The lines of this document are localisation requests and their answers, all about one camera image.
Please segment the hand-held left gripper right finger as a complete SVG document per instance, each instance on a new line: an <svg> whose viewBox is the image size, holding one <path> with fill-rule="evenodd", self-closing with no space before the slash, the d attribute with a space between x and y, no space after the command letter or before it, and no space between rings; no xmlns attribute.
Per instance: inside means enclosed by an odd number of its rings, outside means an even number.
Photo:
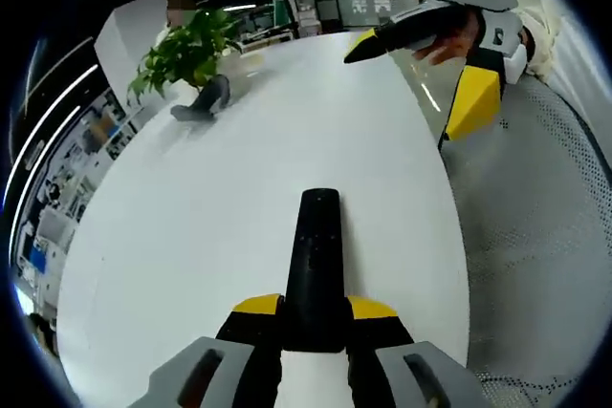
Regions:
<svg viewBox="0 0 612 408"><path fill-rule="evenodd" d="M350 295L348 384L356 407L484 407L477 377L429 341L416 342L399 315Z"/></svg>

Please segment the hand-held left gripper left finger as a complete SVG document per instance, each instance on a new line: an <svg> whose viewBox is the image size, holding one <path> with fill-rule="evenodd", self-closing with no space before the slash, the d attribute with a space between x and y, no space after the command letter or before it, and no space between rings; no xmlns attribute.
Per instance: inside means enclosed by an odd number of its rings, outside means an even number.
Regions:
<svg viewBox="0 0 612 408"><path fill-rule="evenodd" d="M202 336L154 370L143 407L273 407L281 380L278 293L237 304L213 337Z"/></svg>

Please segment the person's right hand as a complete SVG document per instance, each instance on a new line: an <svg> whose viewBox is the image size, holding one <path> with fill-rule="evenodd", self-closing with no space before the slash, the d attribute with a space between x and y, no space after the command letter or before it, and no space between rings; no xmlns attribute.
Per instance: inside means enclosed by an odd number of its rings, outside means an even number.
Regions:
<svg viewBox="0 0 612 408"><path fill-rule="evenodd" d="M416 60L428 59L430 65L442 64L453 58L466 58L480 37L480 13L464 10L451 26L439 32L430 45L415 51Z"/></svg>

